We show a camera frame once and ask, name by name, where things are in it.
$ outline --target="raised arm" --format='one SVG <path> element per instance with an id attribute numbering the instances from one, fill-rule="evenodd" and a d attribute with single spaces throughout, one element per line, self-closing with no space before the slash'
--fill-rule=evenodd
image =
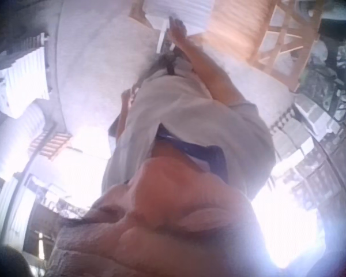
<path id="1" fill-rule="evenodd" d="M 228 74 L 212 58 L 186 39 L 186 27 L 181 20 L 170 18 L 168 35 L 172 42 L 189 58 L 195 72 L 206 85 L 214 100 L 222 102 L 226 106 L 244 100 Z"/>

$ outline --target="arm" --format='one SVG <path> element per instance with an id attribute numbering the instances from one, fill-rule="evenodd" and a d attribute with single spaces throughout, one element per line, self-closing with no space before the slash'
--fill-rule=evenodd
<path id="1" fill-rule="evenodd" d="M 120 136 L 125 130 L 126 127 L 126 120 L 128 115 L 128 105 L 129 105 L 129 99 L 130 99 L 130 89 L 122 93 L 122 109 L 121 109 L 121 116 L 119 117 L 118 127 L 116 129 L 116 137 L 115 140 L 118 141 Z"/>
<path id="2" fill-rule="evenodd" d="M 170 18 L 168 35 L 172 42 L 187 55 L 195 72 L 206 85 L 214 100 L 227 106 L 244 100 L 228 74 L 213 59 L 186 39 L 186 28 L 183 22 Z"/>

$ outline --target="white shirt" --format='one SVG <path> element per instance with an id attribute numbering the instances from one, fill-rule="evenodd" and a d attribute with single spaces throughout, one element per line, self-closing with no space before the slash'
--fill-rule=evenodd
<path id="1" fill-rule="evenodd" d="M 273 141 L 257 107 L 248 101 L 227 107 L 213 100 L 183 60 L 175 73 L 169 76 L 160 70 L 143 82 L 106 168 L 103 192 L 133 177 L 149 157 L 162 123 L 182 141 L 219 146 L 228 183 L 254 198 L 275 164 Z"/>

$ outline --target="person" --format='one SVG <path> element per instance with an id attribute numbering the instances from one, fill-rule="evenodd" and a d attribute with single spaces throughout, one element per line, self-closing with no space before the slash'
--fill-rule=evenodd
<path id="1" fill-rule="evenodd" d="M 250 203 L 275 163 L 268 128 L 181 21 L 168 36 L 181 53 L 122 95 L 103 195 L 64 224 L 47 276 L 279 273 Z"/>

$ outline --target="hand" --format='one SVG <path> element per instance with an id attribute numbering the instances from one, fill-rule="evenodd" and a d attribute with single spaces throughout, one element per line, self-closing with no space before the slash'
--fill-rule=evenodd
<path id="1" fill-rule="evenodd" d="M 131 97 L 131 89 L 127 89 L 123 91 L 121 98 L 122 98 L 122 104 L 128 105 L 129 99 Z"/>
<path id="2" fill-rule="evenodd" d="M 168 30 L 169 39 L 178 47 L 186 41 L 187 29 L 183 22 L 179 19 L 169 17 L 170 28 Z"/>

